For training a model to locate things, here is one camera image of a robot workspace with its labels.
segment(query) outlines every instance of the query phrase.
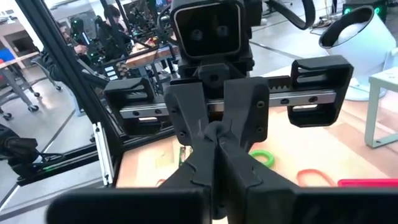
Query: camera lens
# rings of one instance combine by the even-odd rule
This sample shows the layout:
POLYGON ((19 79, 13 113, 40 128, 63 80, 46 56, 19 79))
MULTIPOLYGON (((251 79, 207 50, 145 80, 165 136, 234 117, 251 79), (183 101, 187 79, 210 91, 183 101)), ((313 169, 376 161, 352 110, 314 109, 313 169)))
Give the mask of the camera lens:
POLYGON ((217 27, 217 35, 219 37, 227 37, 229 35, 229 30, 227 26, 217 27))
POLYGON ((198 29, 193 30, 191 33, 191 38, 192 38, 192 40, 195 40, 195 41, 201 41, 203 38, 202 31, 200 31, 198 29))

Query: orange ring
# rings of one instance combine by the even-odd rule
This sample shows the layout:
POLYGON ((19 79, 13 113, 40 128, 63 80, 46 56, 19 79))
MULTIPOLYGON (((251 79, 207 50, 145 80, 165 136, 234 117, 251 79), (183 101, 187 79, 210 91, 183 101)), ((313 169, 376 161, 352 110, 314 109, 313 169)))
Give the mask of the orange ring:
POLYGON ((318 174, 319 176, 321 176, 326 182, 328 182, 330 187, 336 187, 337 186, 336 182, 329 175, 327 175, 326 173, 324 173, 324 172, 322 172, 320 170, 317 170, 317 169, 304 169, 304 170, 298 171, 297 172, 297 176, 296 176, 297 183, 298 183, 298 185, 300 187, 308 187, 307 184, 302 182, 301 176, 303 176, 305 174, 311 174, 311 173, 318 174))
POLYGON ((163 182, 165 182, 165 181, 166 181, 165 179, 160 179, 160 180, 158 180, 158 181, 156 182, 155 187, 158 187, 158 186, 162 185, 163 182))

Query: desk lamp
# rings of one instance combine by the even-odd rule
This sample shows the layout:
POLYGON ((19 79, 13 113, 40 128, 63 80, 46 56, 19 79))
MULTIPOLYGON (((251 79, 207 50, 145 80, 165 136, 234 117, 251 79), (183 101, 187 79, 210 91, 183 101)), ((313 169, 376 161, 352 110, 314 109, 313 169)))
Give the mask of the desk lamp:
MULTIPOLYGON (((369 100, 369 77, 381 72, 391 60, 396 40, 370 6, 352 10, 334 22, 320 37, 320 47, 329 55, 342 55, 353 65, 354 73, 346 100, 369 100)), ((386 90, 380 91, 380 97, 386 90)))

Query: green ring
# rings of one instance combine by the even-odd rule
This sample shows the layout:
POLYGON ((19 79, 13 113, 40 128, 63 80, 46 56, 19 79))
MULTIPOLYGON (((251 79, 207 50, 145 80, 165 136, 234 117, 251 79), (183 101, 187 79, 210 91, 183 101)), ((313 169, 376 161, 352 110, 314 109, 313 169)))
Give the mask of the green ring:
POLYGON ((249 154, 250 156, 252 156, 253 158, 257 158, 257 157, 265 157, 267 158, 267 162, 261 162, 262 164, 264 164, 264 166, 271 168, 274 163, 275 163, 275 157, 267 151, 264 150, 255 150, 250 152, 249 154))

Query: pink object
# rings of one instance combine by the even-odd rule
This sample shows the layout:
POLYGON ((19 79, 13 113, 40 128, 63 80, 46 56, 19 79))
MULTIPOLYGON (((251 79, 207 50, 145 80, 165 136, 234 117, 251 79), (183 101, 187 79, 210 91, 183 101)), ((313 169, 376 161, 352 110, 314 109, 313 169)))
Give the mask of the pink object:
POLYGON ((398 179, 342 179, 339 187, 398 187, 398 179))

